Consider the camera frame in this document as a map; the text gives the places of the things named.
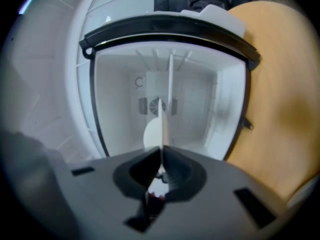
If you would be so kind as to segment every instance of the black rectangular slot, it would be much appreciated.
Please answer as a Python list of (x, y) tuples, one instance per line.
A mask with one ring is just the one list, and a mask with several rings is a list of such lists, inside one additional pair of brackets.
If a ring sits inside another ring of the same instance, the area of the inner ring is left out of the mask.
[(71, 173), (73, 174), (73, 176), (79, 176), (79, 175), (91, 173), (94, 171), (95, 169), (93, 169), (92, 167), (83, 167), (80, 169), (74, 169), (71, 171)]
[(265, 227), (276, 219), (276, 216), (274, 216), (249, 189), (237, 189), (234, 191), (234, 194), (259, 228)]

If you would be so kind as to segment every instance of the round wooden tabletop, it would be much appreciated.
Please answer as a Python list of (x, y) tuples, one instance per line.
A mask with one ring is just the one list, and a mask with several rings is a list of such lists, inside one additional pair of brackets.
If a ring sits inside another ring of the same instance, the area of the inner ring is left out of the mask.
[(320, 49), (299, 12), (255, 1), (229, 11), (246, 23), (244, 39), (261, 55), (251, 72), (243, 129), (227, 161), (287, 201), (320, 171)]

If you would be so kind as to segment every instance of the wooden table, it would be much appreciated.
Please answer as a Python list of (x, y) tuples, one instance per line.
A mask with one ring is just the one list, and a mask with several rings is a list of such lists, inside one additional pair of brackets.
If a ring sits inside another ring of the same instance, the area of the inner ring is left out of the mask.
[(320, 49), (299, 12), (255, 1), (229, 11), (246, 23), (244, 39), (261, 54), (252, 71), (243, 129), (227, 161), (287, 201), (320, 171)]

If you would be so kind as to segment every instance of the round vent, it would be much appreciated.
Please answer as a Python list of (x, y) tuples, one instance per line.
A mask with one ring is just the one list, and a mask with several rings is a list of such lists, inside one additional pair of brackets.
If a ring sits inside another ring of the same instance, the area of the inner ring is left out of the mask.
[[(158, 106), (159, 106), (159, 99), (158, 98), (153, 99), (149, 104), (150, 112), (152, 114), (154, 114), (155, 116), (158, 116)], [(166, 103), (162, 100), (163, 111), (166, 111), (166, 108), (167, 108)]]

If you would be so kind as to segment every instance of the blue light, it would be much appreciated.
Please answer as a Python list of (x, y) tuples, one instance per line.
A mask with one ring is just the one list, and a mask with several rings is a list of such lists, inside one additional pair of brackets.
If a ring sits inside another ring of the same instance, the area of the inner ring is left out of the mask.
[(24, 14), (32, 0), (27, 0), (19, 10), (19, 14)]

